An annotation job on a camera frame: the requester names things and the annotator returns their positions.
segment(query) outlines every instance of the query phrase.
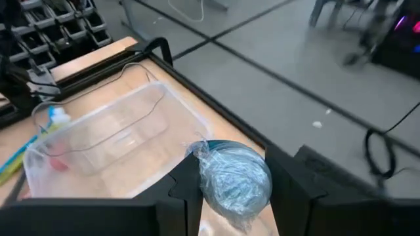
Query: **plastic bag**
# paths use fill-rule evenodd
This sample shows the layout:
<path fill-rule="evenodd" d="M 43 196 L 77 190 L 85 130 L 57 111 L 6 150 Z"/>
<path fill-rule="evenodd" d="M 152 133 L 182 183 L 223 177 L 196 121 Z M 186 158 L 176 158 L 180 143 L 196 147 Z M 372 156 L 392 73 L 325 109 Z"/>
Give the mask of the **plastic bag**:
<path fill-rule="evenodd" d="M 189 150 L 199 159 L 200 188 L 207 203 L 232 226 L 249 231 L 270 201 L 272 180 L 264 159 L 231 141 L 196 142 Z"/>

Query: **concrete floor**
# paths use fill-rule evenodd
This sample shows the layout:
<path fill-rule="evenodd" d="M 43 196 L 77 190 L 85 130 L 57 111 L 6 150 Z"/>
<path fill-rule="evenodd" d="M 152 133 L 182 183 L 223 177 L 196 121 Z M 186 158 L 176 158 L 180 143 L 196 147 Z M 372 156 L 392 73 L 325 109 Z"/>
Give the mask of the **concrete floor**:
<path fill-rule="evenodd" d="M 374 184 L 363 160 L 366 128 L 361 123 L 381 129 L 392 126 L 420 101 L 419 81 L 372 64 L 358 69 L 341 65 L 349 52 L 358 50 L 357 35 L 341 30 L 352 9 L 343 9 L 337 29 L 328 32 L 325 26 L 332 6 L 324 8 L 317 28 L 308 27 L 314 0 L 231 0 L 228 12 L 211 8 L 204 1 L 203 22 L 185 20 L 167 1 L 144 1 L 191 29 L 134 1 L 131 8 L 143 31 L 150 37 L 166 37 L 173 55 L 182 56 L 177 56 L 175 69 L 279 147 L 294 155 L 306 144 Z M 191 18 L 200 18 L 200 1 L 171 2 Z M 96 4 L 115 40 L 134 36 L 120 24 L 124 11 L 117 0 Z M 355 26 L 357 19 L 350 25 Z M 184 55 L 185 50 L 206 39 L 215 41 Z M 279 76 L 269 76 L 232 54 L 232 49 Z M 418 120 L 420 110 L 392 131 L 392 136 L 420 149 Z M 372 145 L 377 162 L 387 168 L 387 156 L 379 139 L 373 139 Z M 398 169 L 420 169 L 418 158 L 399 147 L 396 152 Z M 390 194 L 420 197 L 420 188 L 413 187 L 419 173 L 405 171 L 391 178 L 386 182 Z"/>

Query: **wooden table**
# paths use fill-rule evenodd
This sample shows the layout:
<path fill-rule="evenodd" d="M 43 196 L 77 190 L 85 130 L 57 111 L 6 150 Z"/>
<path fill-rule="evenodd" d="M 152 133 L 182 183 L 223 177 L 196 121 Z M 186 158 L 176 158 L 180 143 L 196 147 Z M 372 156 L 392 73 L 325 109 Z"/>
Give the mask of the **wooden table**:
<path fill-rule="evenodd" d="M 102 49 L 52 69 L 52 75 L 57 81 L 59 81 L 81 69 L 87 68 L 107 57 L 113 56 L 135 43 L 136 41 L 133 38 L 124 38 Z M 151 71 L 159 81 L 169 85 L 190 107 L 207 119 L 212 128 L 214 139 L 235 140 L 241 142 L 249 147 L 252 147 L 264 156 L 263 149 L 253 143 L 247 136 L 241 133 L 235 126 L 230 124 L 216 111 L 204 104 L 199 98 L 193 95 L 188 89 L 183 87 L 154 62 L 151 60 L 144 60 L 141 64 Z M 112 80 L 115 76 L 118 75 L 111 76 L 108 79 Z M 120 79 L 82 96 L 81 98 L 66 104 L 64 107 L 66 112 L 72 116 L 72 119 L 77 119 L 78 117 L 92 111 L 92 109 L 103 106 L 104 104 L 107 104 L 119 96 L 126 94 L 139 86 L 145 85 L 146 83 L 148 83 L 148 78 L 144 68 L 140 66 L 132 66 L 125 70 Z M 15 123 L 0 131 L 0 163 L 4 163 L 34 134 L 35 128 L 30 118 Z M 4 198 L 9 194 L 16 182 L 16 179 L 17 175 L 3 187 L 0 187 L 0 202 L 3 202 Z M 220 217 L 211 210 L 207 203 L 204 203 L 201 220 L 204 225 L 210 225 L 211 230 L 213 230 L 215 235 L 239 235 L 236 230 L 227 224 L 224 218 Z M 253 229 L 250 235 L 278 235 L 270 206 L 267 206 L 253 222 Z"/>

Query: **small bin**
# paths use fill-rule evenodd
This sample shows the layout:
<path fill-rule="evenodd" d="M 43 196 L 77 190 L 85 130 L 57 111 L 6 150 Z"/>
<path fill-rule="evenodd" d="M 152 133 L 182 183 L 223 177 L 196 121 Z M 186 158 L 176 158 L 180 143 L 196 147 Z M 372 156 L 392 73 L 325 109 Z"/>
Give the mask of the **small bin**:
<path fill-rule="evenodd" d="M 37 54 L 48 50 L 48 44 L 36 31 L 22 35 L 21 40 L 32 53 Z"/>
<path fill-rule="evenodd" d="M 23 10 L 30 10 L 35 7 L 42 6 L 42 0 L 26 0 L 26 1 L 20 1 L 20 5 L 22 6 Z"/>
<path fill-rule="evenodd" d="M 45 66 L 46 68 L 52 68 L 56 65 L 56 60 L 49 51 L 35 54 L 33 60 L 37 66 Z"/>
<path fill-rule="evenodd" d="M 28 57 L 19 59 L 17 61 L 14 62 L 14 64 L 20 68 L 24 68 L 26 70 L 31 69 L 31 64 L 29 63 L 29 55 Z"/>
<path fill-rule="evenodd" d="M 62 32 L 58 29 L 57 26 L 49 26 L 42 29 L 42 32 L 46 36 L 47 40 L 50 43 L 56 43 L 57 45 L 65 44 L 66 40 L 64 39 L 64 35 Z"/>
<path fill-rule="evenodd" d="M 111 35 L 106 30 L 93 33 L 93 41 L 98 45 L 98 47 L 110 44 L 111 40 Z"/>
<path fill-rule="evenodd" d="M 51 14 L 59 22 L 63 23 L 74 19 L 74 10 L 67 1 L 62 1 L 61 5 L 57 5 L 53 2 L 46 2 L 46 4 L 49 6 Z"/>
<path fill-rule="evenodd" d="M 14 22 L 14 24 L 12 25 L 12 31 L 17 33 L 18 35 L 23 35 L 25 33 L 35 31 L 33 23 L 31 22 L 27 12 L 24 12 L 22 14 L 22 17 L 19 18 L 16 22 Z"/>
<path fill-rule="evenodd" d="M 20 46 L 16 41 L 12 45 L 12 56 L 10 56 L 11 62 L 17 62 L 28 57 L 28 52 Z"/>
<path fill-rule="evenodd" d="M 86 0 L 85 8 L 82 9 L 82 11 L 80 11 L 79 9 L 77 9 L 76 6 L 73 5 L 73 3 L 71 3 L 71 4 L 72 4 L 72 7 L 74 9 L 76 9 L 76 16 L 77 17 L 80 17 L 82 15 L 83 16 L 88 16 L 88 15 L 92 14 L 92 12 L 95 10 L 95 8 L 93 7 L 93 4 L 92 4 L 92 1 L 91 0 Z"/>
<path fill-rule="evenodd" d="M 54 24 L 54 16 L 51 9 L 46 5 L 29 10 L 28 18 L 38 28 L 46 28 Z"/>
<path fill-rule="evenodd" d="M 87 27 L 93 32 L 98 32 L 106 29 L 106 23 L 103 17 L 95 10 L 92 14 L 85 17 L 87 21 Z"/>
<path fill-rule="evenodd" d="M 153 82 L 42 137 L 25 152 L 24 168 L 32 197 L 131 198 L 203 138 L 211 138 L 206 122 Z"/>
<path fill-rule="evenodd" d="M 80 39 L 86 36 L 86 29 L 79 20 L 70 20 L 63 23 L 64 30 L 73 39 Z"/>

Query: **white cable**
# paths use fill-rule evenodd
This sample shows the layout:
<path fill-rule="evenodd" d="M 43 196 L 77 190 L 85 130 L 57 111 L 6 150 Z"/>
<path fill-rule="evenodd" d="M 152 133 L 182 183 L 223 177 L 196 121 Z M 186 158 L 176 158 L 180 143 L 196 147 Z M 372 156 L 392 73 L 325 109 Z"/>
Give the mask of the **white cable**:
<path fill-rule="evenodd" d="M 199 20 L 193 19 L 193 18 L 187 16 L 187 14 L 183 13 L 181 10 L 179 10 L 174 5 L 172 5 L 171 0 L 168 0 L 168 4 L 169 4 L 170 7 L 172 7 L 172 9 L 174 11 L 176 11 L 178 14 L 180 14 L 182 17 L 184 17 L 187 21 L 200 23 L 204 20 L 204 6 L 203 6 L 204 0 L 200 0 L 200 1 L 201 1 L 201 18 Z"/>

